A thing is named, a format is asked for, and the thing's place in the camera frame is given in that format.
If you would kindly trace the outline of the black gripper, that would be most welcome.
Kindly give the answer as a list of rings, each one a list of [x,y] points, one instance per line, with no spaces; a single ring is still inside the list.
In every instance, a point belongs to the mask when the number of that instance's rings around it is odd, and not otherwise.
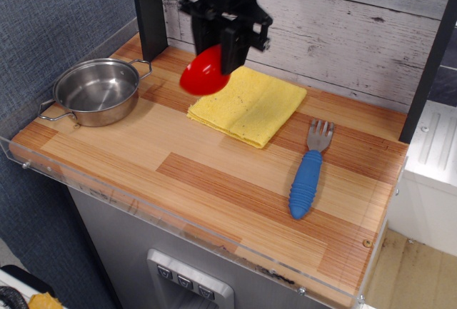
[[[196,55],[221,43],[221,73],[243,66],[250,47],[269,47],[273,19],[257,0],[180,0],[180,10],[191,16]]]

